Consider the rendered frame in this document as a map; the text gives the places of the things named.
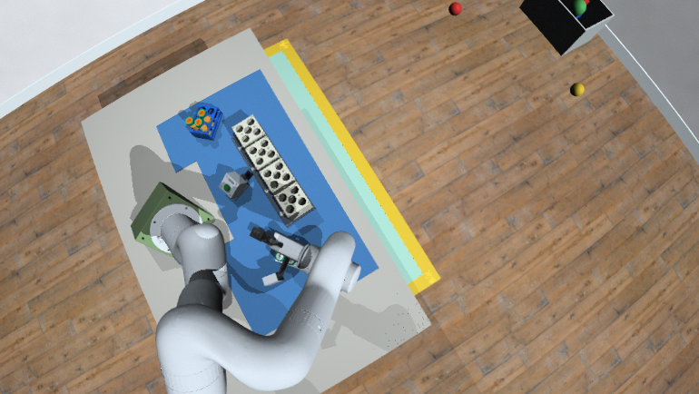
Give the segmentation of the blue tube rack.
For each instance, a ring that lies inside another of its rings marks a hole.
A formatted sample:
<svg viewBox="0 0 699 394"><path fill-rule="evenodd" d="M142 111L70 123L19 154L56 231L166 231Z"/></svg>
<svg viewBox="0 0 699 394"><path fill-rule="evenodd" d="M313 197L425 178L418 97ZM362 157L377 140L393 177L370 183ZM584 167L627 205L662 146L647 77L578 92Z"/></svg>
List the blue tube rack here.
<svg viewBox="0 0 699 394"><path fill-rule="evenodd" d="M196 111L196 114L194 116L194 120L196 120L196 117L198 116L198 111L200 108L204 109L208 115L212 118L212 120L209 123L204 122L208 126L208 131L203 132L202 130L198 129L197 131L194 131L192 128L190 129L190 133L194 135L197 138L202 138L202 139L207 139L207 140L214 140L215 134L217 132L218 126L220 124L221 118L222 118L222 112L221 110L216 107L216 106L210 106L210 105L205 105L205 104L199 104L198 109ZM212 109L211 109L212 108ZM210 110L209 110L210 109ZM218 109L218 110L217 110ZM209 110L209 112L208 112ZM217 116L216 116L217 115ZM215 116L215 117L214 117ZM213 120L214 119L214 120ZM214 121L213 127L212 127L212 122ZM211 128L212 127L212 128ZM211 134L209 135L209 132L211 130Z"/></svg>

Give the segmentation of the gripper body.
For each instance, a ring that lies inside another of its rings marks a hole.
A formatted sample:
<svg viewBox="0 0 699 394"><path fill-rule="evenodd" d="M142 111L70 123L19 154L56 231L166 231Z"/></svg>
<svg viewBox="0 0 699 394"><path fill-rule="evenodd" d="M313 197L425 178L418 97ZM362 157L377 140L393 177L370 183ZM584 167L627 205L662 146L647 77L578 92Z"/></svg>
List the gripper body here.
<svg viewBox="0 0 699 394"><path fill-rule="evenodd" d="M301 243L294 241L284 235L281 235L277 232L274 232L274 237L276 238L276 241L280 241L283 243L282 248L276 246L270 246L271 249L276 251L277 253L297 262L297 267L300 268L300 259L305 252L305 250L310 247L310 244L307 244L306 246L302 245Z"/></svg>

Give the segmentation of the blue flat mat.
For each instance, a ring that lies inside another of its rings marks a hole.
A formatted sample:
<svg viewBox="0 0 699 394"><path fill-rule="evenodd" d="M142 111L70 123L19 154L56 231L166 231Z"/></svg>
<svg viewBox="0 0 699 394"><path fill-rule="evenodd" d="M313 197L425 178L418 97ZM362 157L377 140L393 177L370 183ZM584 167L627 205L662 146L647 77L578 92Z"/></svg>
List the blue flat mat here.
<svg viewBox="0 0 699 394"><path fill-rule="evenodd" d="M222 112L213 141L195 137L185 123L187 117L194 118L199 104L216 106ZM245 179L250 186L236 201L219 187L227 172L240 176L251 172L232 140L237 136L232 127L251 115L269 135L316 208L289 227L254 175ZM269 244L250 236L253 226L272 235L277 232L304 246L319 247L332 233L345 231L355 240L351 260L361 266L358 281L379 268L261 69L156 127L175 172L197 161L231 231L234 240L225 244L229 286L253 332L265 336L279 327L309 275L287 265L284 281L264 286L262 278L278 272L282 263L275 261L276 251Z"/></svg>

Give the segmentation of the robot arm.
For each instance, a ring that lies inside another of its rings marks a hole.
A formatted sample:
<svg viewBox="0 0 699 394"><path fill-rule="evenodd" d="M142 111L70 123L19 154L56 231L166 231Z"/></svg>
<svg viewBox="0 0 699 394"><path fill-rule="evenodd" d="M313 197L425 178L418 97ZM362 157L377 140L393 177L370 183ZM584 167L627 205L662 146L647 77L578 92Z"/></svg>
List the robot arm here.
<svg viewBox="0 0 699 394"><path fill-rule="evenodd" d="M276 331L264 336L222 313L229 280L217 226L175 203L154 215L150 234L182 265L185 281L178 307L161 317L155 332L167 394L226 394L226 370L251 389L296 385L311 368L340 290L350 293L361 270L351 260L356 244L349 233L332 233L322 247L312 244L300 259L300 270L309 274L303 289Z"/></svg>

